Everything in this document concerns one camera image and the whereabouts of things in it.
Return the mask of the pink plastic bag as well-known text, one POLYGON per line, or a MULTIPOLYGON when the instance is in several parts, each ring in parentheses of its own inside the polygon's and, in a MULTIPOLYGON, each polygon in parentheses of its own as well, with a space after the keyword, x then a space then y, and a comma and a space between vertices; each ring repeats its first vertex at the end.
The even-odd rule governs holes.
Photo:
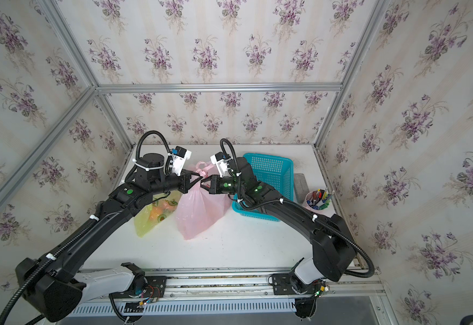
POLYGON ((224 217, 230 207, 227 195, 210 194, 197 183, 181 196, 174 212, 178 231, 185 240, 191 240, 224 217))

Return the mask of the yellow-green plastic bag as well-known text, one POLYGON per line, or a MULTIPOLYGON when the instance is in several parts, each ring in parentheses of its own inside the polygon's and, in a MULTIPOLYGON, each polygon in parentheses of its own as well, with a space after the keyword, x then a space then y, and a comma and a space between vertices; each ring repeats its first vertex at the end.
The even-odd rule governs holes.
POLYGON ((140 238, 169 217, 178 207, 182 194, 177 190, 169 194, 157 195, 155 200, 144 207, 134 218, 136 235, 140 238))

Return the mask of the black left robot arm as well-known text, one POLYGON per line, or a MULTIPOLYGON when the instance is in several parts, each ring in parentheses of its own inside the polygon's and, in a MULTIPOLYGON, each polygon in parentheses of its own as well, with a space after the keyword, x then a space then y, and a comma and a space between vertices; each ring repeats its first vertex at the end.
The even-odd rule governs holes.
POLYGON ((186 194, 194 185, 194 172, 184 168, 191 152, 184 147, 170 148, 159 131, 147 131, 136 145, 133 167, 124 183, 108 198, 101 201, 96 211, 61 244, 38 259, 26 258, 15 268, 19 288, 13 293, 0 314, 5 324, 19 299, 24 298, 39 311, 35 318, 57 322, 68 316, 92 291, 90 284, 75 275, 85 261, 118 228, 134 218, 143 208, 177 190, 186 194), (140 153, 143 142, 156 135, 166 145, 166 154, 140 153))

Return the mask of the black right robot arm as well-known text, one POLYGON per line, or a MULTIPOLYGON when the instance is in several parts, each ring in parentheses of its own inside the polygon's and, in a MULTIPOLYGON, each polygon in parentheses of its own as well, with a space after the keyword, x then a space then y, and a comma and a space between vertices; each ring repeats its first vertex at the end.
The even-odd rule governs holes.
POLYGON ((222 138, 220 147, 220 152, 212 157, 219 172, 201 181, 201 188, 210 194, 226 194, 242 210, 275 217, 304 236, 312 246, 312 257, 301 259, 289 272, 296 291, 302 292, 318 280, 336 282, 343 275, 374 276, 373 260, 355 243, 342 217, 313 213, 289 200, 272 185, 260 181, 247 159, 236 155, 228 139, 222 138))

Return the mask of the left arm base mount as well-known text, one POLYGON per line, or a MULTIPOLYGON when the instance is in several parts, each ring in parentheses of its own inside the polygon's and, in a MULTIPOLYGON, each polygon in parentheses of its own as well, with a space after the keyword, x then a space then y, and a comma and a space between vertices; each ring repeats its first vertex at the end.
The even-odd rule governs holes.
POLYGON ((135 278, 124 292, 111 293, 109 299, 114 302, 121 315, 142 314, 146 307, 157 303, 164 297, 166 276, 145 276, 135 278))

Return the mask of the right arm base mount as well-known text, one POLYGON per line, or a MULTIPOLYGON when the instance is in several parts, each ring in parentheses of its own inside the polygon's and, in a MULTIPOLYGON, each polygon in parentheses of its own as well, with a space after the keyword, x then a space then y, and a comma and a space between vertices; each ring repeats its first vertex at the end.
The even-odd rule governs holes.
POLYGON ((294 273, 270 275, 267 279, 275 296, 295 295, 295 315, 301 320, 310 320, 316 312, 319 298, 328 293, 329 288, 324 279, 316 279, 309 284, 296 278, 294 273))

